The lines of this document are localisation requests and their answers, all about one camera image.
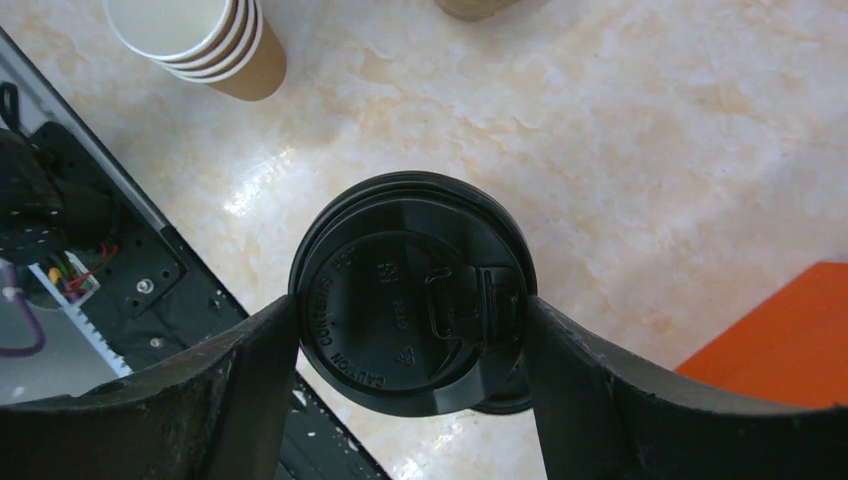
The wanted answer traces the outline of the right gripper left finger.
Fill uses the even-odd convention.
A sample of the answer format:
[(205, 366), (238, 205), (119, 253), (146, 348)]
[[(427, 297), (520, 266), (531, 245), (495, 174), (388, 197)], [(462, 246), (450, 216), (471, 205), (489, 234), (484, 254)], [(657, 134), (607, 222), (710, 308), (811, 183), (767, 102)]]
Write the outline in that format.
[(1, 410), (5, 479), (271, 479), (298, 351), (284, 296), (233, 328), (79, 396)]

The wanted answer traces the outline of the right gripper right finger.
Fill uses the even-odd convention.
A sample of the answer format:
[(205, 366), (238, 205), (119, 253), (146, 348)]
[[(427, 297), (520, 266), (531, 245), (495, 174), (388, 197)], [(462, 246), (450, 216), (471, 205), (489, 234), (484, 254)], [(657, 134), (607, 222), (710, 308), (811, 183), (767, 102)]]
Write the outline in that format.
[(847, 410), (808, 409), (669, 371), (527, 302), (524, 362), (551, 479), (843, 479)]

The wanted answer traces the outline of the orange paper bag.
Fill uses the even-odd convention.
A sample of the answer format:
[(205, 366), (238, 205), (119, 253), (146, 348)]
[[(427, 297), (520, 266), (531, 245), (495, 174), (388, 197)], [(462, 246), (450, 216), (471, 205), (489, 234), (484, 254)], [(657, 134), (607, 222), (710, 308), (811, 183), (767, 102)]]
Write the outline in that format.
[(676, 372), (789, 405), (846, 405), (847, 265), (813, 265)]

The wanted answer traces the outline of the single black cup lid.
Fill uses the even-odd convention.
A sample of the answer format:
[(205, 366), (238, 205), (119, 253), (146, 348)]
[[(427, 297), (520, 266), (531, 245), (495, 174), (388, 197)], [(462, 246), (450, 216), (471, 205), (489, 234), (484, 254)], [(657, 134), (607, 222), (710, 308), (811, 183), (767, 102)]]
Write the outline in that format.
[(379, 175), (333, 199), (289, 276), (316, 372), (366, 409), (412, 418), (472, 409), (501, 389), (537, 290), (508, 211), (426, 171)]

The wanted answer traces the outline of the stack of brown paper cups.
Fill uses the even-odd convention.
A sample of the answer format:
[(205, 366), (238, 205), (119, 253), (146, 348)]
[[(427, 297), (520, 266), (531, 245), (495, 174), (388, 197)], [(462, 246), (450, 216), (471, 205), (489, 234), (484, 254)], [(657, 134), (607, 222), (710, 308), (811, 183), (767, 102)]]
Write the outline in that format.
[(258, 101), (275, 93), (286, 54), (260, 1), (105, 1), (116, 37), (179, 80)]

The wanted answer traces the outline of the stack of black cup lids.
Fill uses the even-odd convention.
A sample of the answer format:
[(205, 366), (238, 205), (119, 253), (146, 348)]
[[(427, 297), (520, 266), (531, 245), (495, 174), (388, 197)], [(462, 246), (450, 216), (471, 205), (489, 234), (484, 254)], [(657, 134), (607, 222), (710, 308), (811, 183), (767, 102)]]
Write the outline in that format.
[(527, 381), (526, 368), (520, 359), (507, 376), (501, 389), (472, 407), (472, 410), (488, 414), (506, 416), (525, 412), (532, 408), (532, 398)]

